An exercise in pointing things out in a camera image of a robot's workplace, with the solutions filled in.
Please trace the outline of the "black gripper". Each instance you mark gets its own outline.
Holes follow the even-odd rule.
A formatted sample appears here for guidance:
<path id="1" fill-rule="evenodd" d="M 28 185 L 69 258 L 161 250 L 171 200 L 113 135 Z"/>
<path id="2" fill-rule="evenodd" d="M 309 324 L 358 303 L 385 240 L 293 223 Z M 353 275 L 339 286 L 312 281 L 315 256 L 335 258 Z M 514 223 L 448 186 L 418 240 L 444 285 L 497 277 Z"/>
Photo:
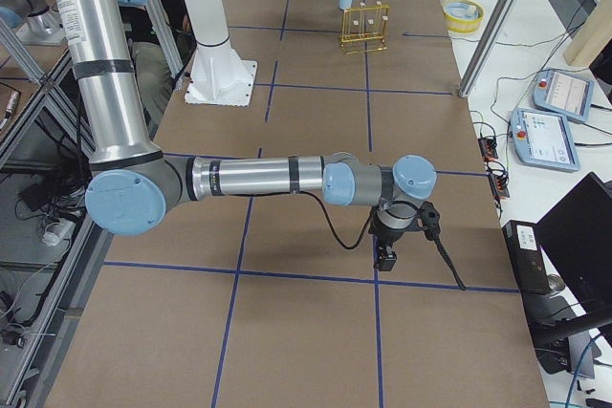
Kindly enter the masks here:
<path id="1" fill-rule="evenodd" d="M 391 228 L 380 219 L 374 219 L 368 230 L 368 232 L 374 236 L 374 268 L 377 270 L 392 270 L 397 261 L 397 254 L 393 250 L 393 245 L 399 241 L 405 233 L 418 232 L 420 230 L 421 228 L 415 220 L 403 228 Z"/>

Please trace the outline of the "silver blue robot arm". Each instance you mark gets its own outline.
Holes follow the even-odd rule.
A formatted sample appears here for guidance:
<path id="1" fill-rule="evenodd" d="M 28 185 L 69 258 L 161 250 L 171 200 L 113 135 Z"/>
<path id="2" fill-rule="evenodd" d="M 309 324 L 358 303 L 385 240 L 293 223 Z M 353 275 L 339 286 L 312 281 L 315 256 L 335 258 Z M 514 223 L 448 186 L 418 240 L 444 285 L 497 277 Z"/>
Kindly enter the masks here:
<path id="1" fill-rule="evenodd" d="M 419 156 L 402 157 L 391 166 L 364 164 L 347 153 L 246 160 L 166 157 L 146 128 L 120 0 L 55 1 L 95 141 L 85 203 L 100 227 L 139 235 L 187 202 L 302 194 L 320 206 L 368 207 L 362 230 L 375 237 L 378 270 L 394 267 L 393 246 L 408 231 L 439 241 L 439 215 L 429 201 L 436 171 Z"/>

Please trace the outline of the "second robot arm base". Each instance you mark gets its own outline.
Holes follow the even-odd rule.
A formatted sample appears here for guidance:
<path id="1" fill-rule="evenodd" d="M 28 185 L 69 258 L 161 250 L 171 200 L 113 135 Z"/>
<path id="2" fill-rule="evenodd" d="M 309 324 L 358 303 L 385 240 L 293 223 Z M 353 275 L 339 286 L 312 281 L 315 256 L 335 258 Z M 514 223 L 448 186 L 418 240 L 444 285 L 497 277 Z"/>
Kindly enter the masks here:
<path id="1" fill-rule="evenodd" d="M 65 40 L 59 14 L 46 0 L 1 0 L 1 19 L 26 45 L 59 46 Z"/>

